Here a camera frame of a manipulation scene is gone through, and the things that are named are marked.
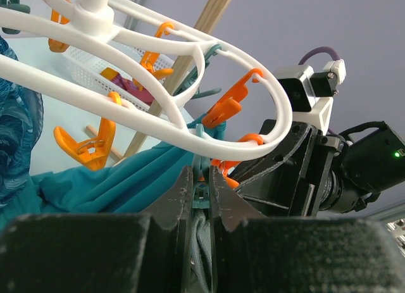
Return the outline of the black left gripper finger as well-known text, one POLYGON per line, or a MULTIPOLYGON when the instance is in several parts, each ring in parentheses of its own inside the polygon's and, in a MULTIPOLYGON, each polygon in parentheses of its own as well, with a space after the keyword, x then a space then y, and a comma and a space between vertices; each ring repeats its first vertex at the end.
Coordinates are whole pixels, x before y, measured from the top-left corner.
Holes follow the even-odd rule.
POLYGON ((193 172, 140 213, 25 214, 1 232, 2 292, 187 292, 193 172))

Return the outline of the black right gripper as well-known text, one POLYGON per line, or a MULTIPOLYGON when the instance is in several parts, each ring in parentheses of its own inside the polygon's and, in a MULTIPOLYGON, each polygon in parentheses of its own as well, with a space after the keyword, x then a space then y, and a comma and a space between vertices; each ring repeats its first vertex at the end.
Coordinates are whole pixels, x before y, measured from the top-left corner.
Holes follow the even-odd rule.
POLYGON ((342 147, 293 122, 270 154, 235 167, 239 196, 210 168, 214 292, 404 291, 404 256, 381 223, 267 217, 316 216, 342 147))

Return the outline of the grey sock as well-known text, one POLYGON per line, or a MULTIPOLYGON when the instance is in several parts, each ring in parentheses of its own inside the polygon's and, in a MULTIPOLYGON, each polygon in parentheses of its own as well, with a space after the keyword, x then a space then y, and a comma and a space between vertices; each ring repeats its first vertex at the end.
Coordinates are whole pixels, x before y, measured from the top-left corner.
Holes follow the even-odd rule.
POLYGON ((210 223, 202 209, 194 211, 192 217, 190 254, 194 272, 203 292, 212 292, 212 257, 210 223))

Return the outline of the white round clip hanger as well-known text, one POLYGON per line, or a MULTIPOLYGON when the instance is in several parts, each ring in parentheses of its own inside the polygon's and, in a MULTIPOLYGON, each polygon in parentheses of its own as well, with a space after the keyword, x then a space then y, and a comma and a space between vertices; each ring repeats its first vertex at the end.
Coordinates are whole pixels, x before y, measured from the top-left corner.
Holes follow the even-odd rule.
POLYGON ((110 46, 111 41, 146 51, 179 56, 192 56, 197 65, 198 79, 202 79, 205 66, 204 54, 219 40, 180 22, 175 22, 179 41, 152 37, 125 29, 114 23, 115 11, 134 18, 160 25, 168 17, 140 6, 130 0, 43 0, 50 8, 69 19, 62 25, 45 18, 2 8, 1 26, 29 32, 79 48, 117 66, 144 86, 166 113, 166 119, 138 110, 133 104, 119 106, 106 96, 86 89, 50 73, 28 66, 11 58, 1 58, 1 77, 46 96, 113 120, 123 126, 150 135, 174 146, 201 156, 226 161, 246 161, 270 153, 281 143, 292 125, 292 107, 287 94, 277 79, 259 61, 222 42, 222 55, 251 70, 259 68, 258 76, 270 93, 277 107, 277 120, 273 130, 262 137, 263 143, 229 142, 217 140, 208 134, 196 135, 187 128, 180 108, 196 93, 199 83, 193 83, 183 93, 171 96, 144 67, 121 51, 110 46))

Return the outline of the socks pile in basket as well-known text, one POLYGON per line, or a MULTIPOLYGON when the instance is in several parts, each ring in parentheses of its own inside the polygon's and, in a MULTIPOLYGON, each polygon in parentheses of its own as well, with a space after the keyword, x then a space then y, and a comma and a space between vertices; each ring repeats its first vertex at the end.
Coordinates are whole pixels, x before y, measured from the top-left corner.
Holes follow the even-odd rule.
POLYGON ((127 91, 129 94, 136 97, 138 100, 142 101, 148 106, 153 103, 154 98, 148 90, 141 86, 136 86, 132 80, 123 78, 116 70, 107 67, 100 73, 100 75, 110 82, 113 82, 115 85, 121 87, 123 90, 127 91))

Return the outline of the teal plain cloth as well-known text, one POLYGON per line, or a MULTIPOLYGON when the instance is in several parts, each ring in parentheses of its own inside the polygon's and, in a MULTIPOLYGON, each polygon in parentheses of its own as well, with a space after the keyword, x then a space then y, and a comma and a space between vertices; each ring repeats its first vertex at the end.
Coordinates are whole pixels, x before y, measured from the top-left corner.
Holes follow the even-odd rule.
POLYGON ((121 163, 32 177, 26 193, 31 213, 138 213, 176 182, 194 154, 160 142, 121 163))

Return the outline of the dark blue patterned cloth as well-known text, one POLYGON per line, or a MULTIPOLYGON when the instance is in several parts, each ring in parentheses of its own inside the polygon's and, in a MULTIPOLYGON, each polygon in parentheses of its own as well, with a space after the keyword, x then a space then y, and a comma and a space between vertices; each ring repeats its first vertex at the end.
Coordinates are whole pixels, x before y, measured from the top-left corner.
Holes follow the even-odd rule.
POLYGON ((1 79, 1 206, 27 185, 31 152, 44 119, 42 95, 1 79))

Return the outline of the white perforated plastic basket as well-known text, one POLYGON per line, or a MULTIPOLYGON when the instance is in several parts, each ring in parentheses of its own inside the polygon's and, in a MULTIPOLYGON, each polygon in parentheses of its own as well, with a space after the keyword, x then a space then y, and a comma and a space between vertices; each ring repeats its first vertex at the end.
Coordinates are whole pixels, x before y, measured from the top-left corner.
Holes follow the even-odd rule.
MULTIPOLYGON (((110 43, 110 46, 134 59, 137 63, 142 59, 145 53, 144 50, 129 47, 114 41, 110 43)), ((100 73, 108 67, 116 70, 123 78, 131 79, 130 75, 122 69, 73 46, 70 46, 62 55, 66 59, 67 68, 70 71, 72 79, 77 84, 102 95, 107 95, 109 92, 115 91, 139 110, 148 111, 150 104, 143 103, 140 99, 100 75, 100 73)), ((171 68, 173 63, 174 61, 172 59, 161 54, 155 62, 154 68, 156 70, 171 68)))

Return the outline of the aluminium table frame rail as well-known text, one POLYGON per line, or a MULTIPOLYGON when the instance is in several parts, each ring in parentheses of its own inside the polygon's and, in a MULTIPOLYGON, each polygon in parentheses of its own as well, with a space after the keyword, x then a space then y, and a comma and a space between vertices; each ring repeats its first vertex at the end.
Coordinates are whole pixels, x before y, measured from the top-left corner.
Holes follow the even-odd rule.
POLYGON ((404 202, 370 214, 368 218, 380 221, 385 225, 404 255, 404 202))

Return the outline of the wooden clothes rack frame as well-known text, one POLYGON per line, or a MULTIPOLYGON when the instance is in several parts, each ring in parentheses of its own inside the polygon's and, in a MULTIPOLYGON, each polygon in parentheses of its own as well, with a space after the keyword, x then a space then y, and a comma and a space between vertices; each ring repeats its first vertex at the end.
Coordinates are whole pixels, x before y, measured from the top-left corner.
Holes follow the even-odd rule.
MULTIPOLYGON (((199 18, 194 24, 194 28, 206 34, 210 34, 220 21, 222 15, 230 4, 231 0, 208 0, 199 18)), ((165 79, 163 87, 173 95, 180 82, 185 77, 186 71, 192 64, 192 58, 188 56, 179 56, 174 62, 174 74, 165 79)), ((127 150, 123 155, 120 153, 113 157, 113 161, 118 164, 125 158, 132 156, 140 151, 143 143, 147 139, 147 135, 141 132, 136 132, 127 150)))

